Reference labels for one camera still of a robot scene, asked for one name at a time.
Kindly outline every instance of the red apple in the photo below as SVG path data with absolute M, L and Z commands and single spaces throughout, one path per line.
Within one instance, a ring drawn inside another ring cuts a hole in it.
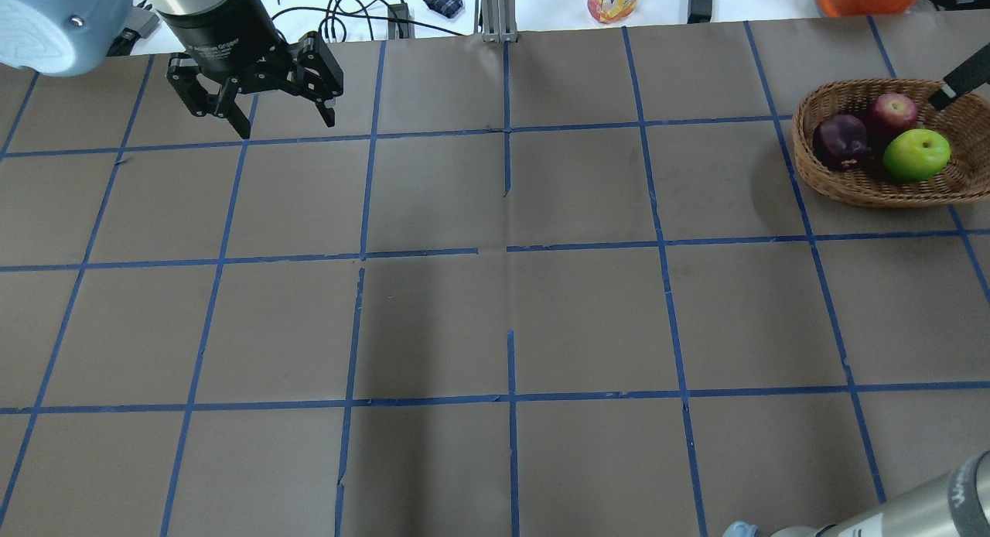
M 915 128 L 918 106 L 911 97 L 888 92 L 870 104 L 863 122 L 869 132 L 870 145 L 881 152 L 896 136 Z
M 814 130 L 814 155 L 830 169 L 849 171 L 866 158 L 866 125 L 851 115 L 827 118 Z

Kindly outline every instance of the black cable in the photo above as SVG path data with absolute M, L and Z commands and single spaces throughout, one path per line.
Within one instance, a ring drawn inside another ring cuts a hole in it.
M 367 15 L 369 9 L 371 9 L 371 6 L 374 5 L 375 2 L 381 2 L 382 5 L 385 5 L 385 11 L 386 11 L 386 14 L 387 15 L 391 15 L 393 19 L 398 19 L 399 18 L 399 16 L 395 14 L 395 11 L 393 11 L 392 7 L 389 7 L 388 2 L 385 1 L 385 0 L 372 0 L 367 5 L 362 5 L 361 2 L 360 2 L 360 0 L 354 0 L 354 1 L 357 1 L 357 4 L 358 5 L 361 5 L 361 8 L 358 9 L 357 12 L 364 11 L 364 14 Z M 343 0 L 336 0 L 336 4 L 333 5 L 333 11 L 334 12 L 339 12 L 340 11 L 340 4 L 342 4 L 342 2 L 343 2 Z M 405 32 L 403 32 L 402 26 L 398 25 L 398 23 L 397 23 L 397 26 L 399 28 L 399 37 L 405 37 Z M 371 35 L 371 39 L 374 40 L 374 30 L 371 29 L 371 21 L 368 21 L 368 32 Z
M 318 8 L 318 7 L 290 7 L 290 8 L 287 8 L 287 9 L 282 9 L 279 12 L 276 12 L 276 14 L 274 14 L 274 15 L 271 16 L 271 19 L 272 19 L 272 21 L 275 21 L 275 19 L 278 19 L 279 16 L 285 15 L 286 12 L 290 12 L 290 11 L 319 11 L 319 12 L 326 12 L 326 9 L 321 9 L 321 8 Z M 340 28 L 343 29 L 343 38 L 344 39 L 347 39 L 347 24 L 344 23 L 343 21 L 340 21 L 340 19 L 338 19 L 336 16 L 332 16 L 331 19 L 333 19 L 333 21 L 337 21 L 337 22 L 340 23 Z M 378 19 L 378 17 L 377 16 L 372 16 L 372 19 Z
M 934 2 L 934 0 L 927 0 L 927 1 L 931 2 L 931 5 L 934 6 L 934 9 L 936 9 L 936 11 L 941 11 L 941 7 L 938 7 L 938 4 Z
M 277 19 L 279 16 L 282 16 L 286 14 L 286 12 L 290 12 L 290 11 L 326 12 L 326 9 L 322 7 L 290 7 L 287 9 L 282 9 L 279 12 L 276 12 L 276 14 L 272 16 L 272 19 Z M 354 15 L 354 14 L 350 14 L 350 12 L 338 12 L 337 15 L 350 16 L 350 18 L 364 19 L 364 15 Z M 403 25 L 423 26 L 424 29 L 434 29 L 446 34 L 452 34 L 453 36 L 464 36 L 464 34 L 460 32 L 453 32 L 453 30 L 443 29 L 443 27 L 441 26 L 427 25 L 427 23 L 425 22 L 410 21 L 410 19 L 393 19 L 391 18 L 391 16 L 375 16 L 375 15 L 368 16 L 368 18 L 373 19 L 374 21 L 392 21 L 392 22 L 403 23 Z
M 364 11 L 364 18 L 367 19 L 367 21 L 368 21 L 368 33 L 371 35 L 371 39 L 374 39 L 374 29 L 372 29 L 372 26 L 371 26 L 371 19 L 368 18 L 368 15 L 369 15 L 368 14 L 368 5 L 362 4 L 361 0 L 354 0 L 354 1 L 356 1 L 358 5 L 361 5 L 361 8 L 358 9 L 355 13 L 357 14 L 357 12 Z M 343 2 L 343 0 L 336 0 L 336 4 L 335 4 L 335 2 L 333 2 L 333 0 L 329 0 L 328 2 L 326 2 L 326 18 L 324 19 L 324 21 L 326 21 L 331 14 L 336 15 L 336 13 L 340 11 L 340 3 L 341 2 Z M 329 24 L 329 33 L 333 34 L 333 37 L 336 38 L 336 29 L 335 29 L 335 27 L 333 27 L 333 22 L 331 22 Z

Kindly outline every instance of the blue tape line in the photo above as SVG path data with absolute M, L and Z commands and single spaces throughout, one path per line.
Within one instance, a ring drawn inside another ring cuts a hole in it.
M 760 60 L 760 50 L 756 47 L 756 37 L 753 37 L 753 29 L 749 26 L 749 21 L 742 23 L 746 30 L 746 38 L 749 40 L 749 50 L 753 53 L 753 61 L 756 62 L 756 72 L 760 75 L 760 84 L 763 85 L 763 95 L 766 97 L 767 106 L 770 107 L 770 114 L 777 116 L 777 106 L 773 103 L 773 94 L 770 92 L 770 85 L 767 83 L 766 72 L 763 70 L 763 61 Z M 831 322 L 831 332 L 835 336 L 835 346 L 838 349 L 838 357 L 845 371 L 845 381 L 848 386 L 849 398 L 852 400 L 852 410 L 855 413 L 856 424 L 859 425 L 859 435 L 863 442 L 863 452 L 866 455 L 866 463 L 869 464 L 870 476 L 873 477 L 873 487 L 876 490 L 877 498 L 880 502 L 886 501 L 886 494 L 883 490 L 883 481 L 880 480 L 880 469 L 877 467 L 876 455 L 873 453 L 873 444 L 869 437 L 869 429 L 866 427 L 866 419 L 863 416 L 862 406 L 859 403 L 859 394 L 856 392 L 856 382 L 852 375 L 852 368 L 848 364 L 848 355 L 845 350 L 845 340 L 842 337 L 842 329 L 838 325 L 838 315 L 835 314 L 835 304 L 831 299 L 831 290 L 828 289 L 828 280 L 824 276 L 824 266 L 821 265 L 821 255 L 818 251 L 818 243 L 814 230 L 811 227 L 811 219 L 807 215 L 804 198 L 801 195 L 801 187 L 798 185 L 797 175 L 794 172 L 794 164 L 791 162 L 790 153 L 787 151 L 787 142 L 784 132 L 780 127 L 780 121 L 775 118 L 773 127 L 777 131 L 777 144 L 784 156 L 784 164 L 787 166 L 787 174 L 791 181 L 791 190 L 794 192 L 794 199 L 797 201 L 798 209 L 801 211 L 801 223 L 804 225 L 807 235 L 807 245 L 811 248 L 814 270 L 818 275 L 821 286 L 821 296 L 824 298 L 824 305 L 828 311 L 828 319 Z
M 28 83 L 28 90 L 24 91 L 24 97 L 21 99 L 21 107 L 17 109 L 17 115 L 14 116 L 14 122 L 10 124 L 10 131 L 7 131 L 7 139 L 4 139 L 3 148 L 0 149 L 0 159 L 7 156 L 7 150 L 10 150 L 10 143 L 14 141 L 14 134 L 17 132 L 18 125 L 21 125 L 21 118 L 24 117 L 24 110 L 28 109 L 28 102 L 31 100 L 31 95 L 35 93 L 35 86 L 38 86 L 38 78 L 42 74 L 35 72 L 35 76 L 31 77 L 31 82 Z
M 466 128 L 462 131 L 382 132 L 379 139 L 421 139 L 425 136 L 474 136 L 501 132 L 499 128 Z
M 108 269 L 160 269 L 169 266 L 213 266 L 215 258 L 181 258 L 176 261 L 133 261 L 133 262 L 93 262 L 85 266 L 87 270 Z
M 127 128 L 124 129 L 124 138 L 121 140 L 121 147 L 127 145 L 128 138 L 131 136 L 131 129 L 134 128 L 135 118 L 138 117 L 138 108 L 141 107 L 142 99 L 145 96 L 145 89 L 148 86 L 148 79 L 151 76 L 152 65 L 155 63 L 155 57 L 148 58 L 148 66 L 145 68 L 145 76 L 142 78 L 141 86 L 138 89 L 138 95 L 135 97 L 134 107 L 131 108 L 131 117 L 128 119 Z M 103 191 L 103 200 L 100 203 L 100 210 L 96 213 L 96 220 L 93 222 L 93 229 L 89 233 L 89 241 L 86 244 L 86 252 L 84 259 L 82 259 L 82 265 L 79 269 L 79 273 L 75 276 L 75 283 L 72 286 L 72 293 L 70 294 L 70 299 L 68 299 L 68 304 L 65 306 L 65 314 L 63 315 L 63 321 L 59 326 L 59 333 L 56 336 L 56 343 L 54 343 L 52 354 L 49 356 L 49 363 L 45 367 L 45 375 L 42 377 L 42 383 L 38 389 L 38 395 L 35 397 L 35 404 L 32 407 L 31 418 L 28 420 L 28 427 L 24 432 L 24 439 L 21 441 L 21 448 L 18 449 L 17 460 L 14 462 L 14 469 L 11 472 L 10 481 L 7 483 L 7 491 L 4 492 L 3 502 L 0 503 L 0 527 L 3 526 L 4 518 L 7 516 L 7 510 L 10 508 L 11 497 L 14 494 L 14 487 L 17 487 L 17 478 L 21 474 L 21 467 L 24 466 L 24 458 L 28 453 L 28 446 L 31 445 L 31 437 L 35 431 L 35 424 L 38 422 L 39 408 L 42 407 L 43 401 L 45 401 L 45 393 L 49 388 L 49 382 L 52 381 L 52 373 L 54 367 L 56 367 L 57 358 L 59 358 L 59 351 L 61 350 L 61 344 L 65 339 L 65 330 L 68 328 L 68 321 L 72 316 L 72 310 L 75 307 L 75 301 L 79 296 L 79 287 L 82 286 L 82 277 L 85 273 L 85 265 L 89 262 L 89 257 L 93 252 L 93 245 L 96 243 L 96 233 L 100 230 L 100 223 L 103 221 L 104 213 L 107 209 L 107 201 L 110 199 L 110 192 L 113 190 L 114 178 L 116 178 L 117 170 L 120 168 L 120 154 L 118 154 L 117 161 L 114 164 L 113 170 L 111 170 L 110 178 L 107 180 L 107 187 Z
M 731 118 L 689 118 L 688 120 L 658 120 L 646 121 L 647 127 L 661 127 L 662 125 L 708 125 L 714 122 L 754 122 L 773 121 L 772 116 L 740 116 Z
M 691 390 L 691 397 L 739 397 L 739 396 L 781 396 L 781 395 L 837 395 L 849 392 L 843 386 L 794 386 L 788 388 L 710 388 Z
M 880 49 L 880 55 L 883 56 L 883 65 L 887 67 L 887 74 L 891 78 L 896 78 L 897 73 L 894 72 L 894 65 L 890 62 L 890 55 L 887 54 L 887 48 L 883 45 L 883 40 L 880 39 L 880 30 L 876 27 L 876 22 L 873 22 L 873 17 L 870 15 L 866 16 L 866 22 L 869 24 L 870 32 L 873 32 L 873 39 L 876 40 L 876 46 Z
M 378 141 L 378 113 L 381 110 L 381 83 L 385 72 L 385 42 L 378 50 L 378 78 L 374 85 L 374 109 L 371 112 L 371 137 L 368 139 L 368 170 L 364 178 L 364 209 L 361 212 L 361 261 L 368 251 L 368 217 L 371 216 L 371 182 L 374 181 L 374 152 Z
M 424 251 L 368 252 L 368 258 L 407 258 L 407 256 L 477 255 L 477 248 L 430 248 Z
M 990 381 L 891 382 L 881 385 L 856 385 L 859 393 L 940 392 L 941 390 L 985 390 Z M 775 386 L 775 388 L 703 388 L 692 389 L 695 397 L 740 397 L 778 395 L 835 395 L 849 392 L 841 386 Z M 470 403 L 511 403 L 549 401 L 594 401 L 623 399 L 679 399 L 680 390 L 636 390 L 635 392 L 537 392 L 527 395 L 460 395 L 427 398 L 373 398 L 353 400 L 353 407 L 423 407 L 432 405 L 463 405 Z M 333 409 L 347 407 L 346 399 L 248 401 L 196 403 L 194 411 L 263 411 L 269 409 Z M 183 403 L 128 405 L 55 405 L 34 407 L 0 407 L 0 415 L 39 415 L 60 413 L 133 413 L 184 411 Z
M 969 241 L 969 236 L 966 234 L 965 227 L 962 226 L 962 219 L 959 217 L 958 210 L 955 209 L 955 205 L 950 205 L 948 207 L 948 213 L 952 216 L 952 222 L 955 223 L 956 229 L 955 234 L 958 234 L 962 238 L 963 247 L 966 247 L 966 255 L 969 255 L 969 262 L 973 265 L 973 272 L 976 273 L 976 279 L 980 283 L 980 289 L 983 290 L 983 296 L 987 300 L 987 304 L 990 304 L 990 286 L 987 284 L 987 277 L 983 275 L 983 268 L 980 266 L 979 258 L 976 258 L 976 251 L 973 251 L 972 241 Z
M 275 256 L 234 256 L 225 258 L 228 265 L 256 265 L 259 262 L 319 262 L 353 261 L 360 258 L 356 252 L 342 252 L 340 255 L 275 255 Z
M 895 382 L 890 385 L 859 385 L 860 392 L 933 392 L 934 390 L 979 390 L 990 388 L 990 381 Z
M 247 120 L 254 124 L 254 116 L 258 113 L 258 96 L 255 94 L 251 102 L 251 113 Z M 230 226 L 234 223 L 234 210 L 237 209 L 237 193 L 241 190 L 241 177 L 244 175 L 244 161 L 248 157 L 248 142 L 241 143 L 241 155 L 237 157 L 237 171 L 234 173 L 234 183 L 230 186 L 230 199 L 227 202 L 227 219 L 224 222 L 224 234 L 220 239 L 220 252 L 217 258 L 217 269 L 213 275 L 213 287 L 210 289 L 210 300 L 206 306 L 206 317 L 203 320 L 203 332 L 199 340 L 199 349 L 196 353 L 196 363 L 192 371 L 192 381 L 189 382 L 189 393 L 186 397 L 185 411 L 183 413 L 183 427 L 179 429 L 178 445 L 176 446 L 176 459 L 172 464 L 172 473 L 169 478 L 169 494 L 166 495 L 166 508 L 162 515 L 162 531 L 160 537 L 169 534 L 169 524 L 172 517 L 172 505 L 176 501 L 176 489 L 178 487 L 179 474 L 183 470 L 183 456 L 185 453 L 186 439 L 189 435 L 189 424 L 192 420 L 192 413 L 196 403 L 196 392 L 199 389 L 199 378 L 203 370 L 203 357 L 206 354 L 206 346 L 210 339 L 210 329 L 213 326 L 213 311 L 216 310 L 217 295 L 220 293 L 220 280 L 224 276 L 224 263 L 227 256 L 227 244 L 230 243 Z
M 870 238 L 945 238 L 958 236 L 958 231 L 891 231 L 888 234 L 815 234 L 816 241 L 853 241 Z
M 554 132 L 554 131 L 588 131 L 597 128 L 629 128 L 639 127 L 635 121 L 626 122 L 590 122 L 586 125 L 534 125 L 534 127 L 516 127 L 512 132 Z
M 760 243 L 789 243 L 789 241 L 807 241 L 807 236 L 682 238 L 681 240 L 664 241 L 664 245 L 667 245 L 668 247 L 680 247 L 680 245 L 751 245 Z
M 508 395 L 467 395 L 425 398 L 354 399 L 354 407 L 423 407 L 426 405 L 461 405 L 466 403 L 496 403 L 509 401 Z
M 586 251 L 595 248 L 653 248 L 656 241 L 615 241 L 615 243 L 567 243 L 559 245 L 510 245 L 506 252 Z
M 368 139 L 371 139 L 371 135 L 301 136 L 299 139 L 261 139 L 261 141 L 251 141 L 248 145 L 308 145 L 313 142 L 368 141 Z
M 628 27 L 622 27 L 623 43 L 626 46 L 626 58 L 629 60 L 630 77 L 633 79 L 633 96 L 636 97 L 637 124 L 640 127 L 640 141 L 643 143 L 643 165 L 646 167 L 647 189 L 650 191 L 650 212 L 653 212 L 654 227 L 657 230 L 657 249 L 661 254 L 661 274 L 664 277 L 664 297 L 667 306 L 667 319 L 671 323 L 671 343 L 673 344 L 674 363 L 678 367 L 678 391 L 681 399 L 681 413 L 684 422 L 684 438 L 687 445 L 688 466 L 691 471 L 691 487 L 694 492 L 694 505 L 698 516 L 698 531 L 701 537 L 708 537 L 708 524 L 705 518 L 705 503 L 701 491 L 701 477 L 698 474 L 698 455 L 694 446 L 694 428 L 691 423 L 690 393 L 687 376 L 684 372 L 684 358 L 681 354 L 680 333 L 678 332 L 678 313 L 674 307 L 673 291 L 671 290 L 671 272 L 667 263 L 666 244 L 664 243 L 664 228 L 659 216 L 657 205 L 657 188 L 654 185 L 654 167 L 650 159 L 650 141 L 647 139 L 647 122 L 643 113 L 643 98 L 640 96 L 640 80 L 637 78 L 636 59 L 633 58 L 633 46 L 629 40 Z
M 516 400 L 516 331 L 506 337 L 509 365 L 509 485 L 512 501 L 512 537 L 520 536 L 519 524 L 519 423 Z
M 509 83 L 509 44 L 502 43 L 502 108 L 505 110 L 505 132 L 503 132 L 503 157 L 505 159 L 505 192 L 502 196 L 509 194 L 512 190 L 512 115 L 510 114 L 510 83 Z
M 357 344 L 361 335 L 361 311 L 364 310 L 364 268 L 357 270 L 357 296 L 354 297 L 354 318 L 350 328 L 350 359 L 347 362 L 347 390 L 343 400 L 343 426 L 340 428 L 340 460 L 336 472 L 336 501 L 333 512 L 333 534 L 340 537 L 343 523 L 343 476 L 347 473 L 347 452 L 350 449 L 350 415 L 354 407 L 354 379 L 357 375 Z
M 184 403 L 149 403 L 131 405 L 49 405 L 39 407 L 42 415 L 60 413 L 145 413 L 159 411 L 183 411 Z
M 49 270 L 78 270 L 82 265 L 0 266 L 0 272 L 48 272 Z
M 637 390 L 637 392 L 535 392 L 517 395 L 516 401 L 595 401 L 606 399 L 680 399 L 680 390 Z

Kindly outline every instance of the metal stand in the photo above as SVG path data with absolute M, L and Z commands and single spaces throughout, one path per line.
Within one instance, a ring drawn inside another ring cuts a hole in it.
M 481 37 L 493 43 L 516 41 L 516 0 L 481 0 Z

